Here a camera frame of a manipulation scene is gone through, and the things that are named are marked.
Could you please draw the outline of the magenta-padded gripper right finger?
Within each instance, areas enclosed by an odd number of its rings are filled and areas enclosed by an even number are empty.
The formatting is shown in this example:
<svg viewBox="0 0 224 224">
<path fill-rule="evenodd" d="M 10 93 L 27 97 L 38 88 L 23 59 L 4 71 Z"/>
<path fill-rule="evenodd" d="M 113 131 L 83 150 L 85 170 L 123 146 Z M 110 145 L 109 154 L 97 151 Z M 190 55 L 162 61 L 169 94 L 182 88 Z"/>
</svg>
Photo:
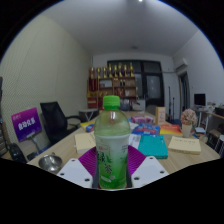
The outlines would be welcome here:
<svg viewBox="0 0 224 224">
<path fill-rule="evenodd" d="M 128 147 L 127 187 L 140 188 L 168 175 L 154 156 L 146 157 L 136 148 Z"/>
</svg>

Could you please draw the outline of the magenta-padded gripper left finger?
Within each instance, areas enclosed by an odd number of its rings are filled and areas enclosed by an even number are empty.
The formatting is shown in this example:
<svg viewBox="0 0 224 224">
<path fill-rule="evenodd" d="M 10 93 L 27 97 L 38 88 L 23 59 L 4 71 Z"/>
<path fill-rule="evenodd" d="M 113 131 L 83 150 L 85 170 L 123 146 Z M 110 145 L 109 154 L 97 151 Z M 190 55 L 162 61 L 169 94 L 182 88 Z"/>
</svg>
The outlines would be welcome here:
<svg viewBox="0 0 224 224">
<path fill-rule="evenodd" d="M 97 188 L 96 148 L 88 150 L 79 159 L 71 158 L 59 171 L 58 176 L 84 188 Z"/>
</svg>

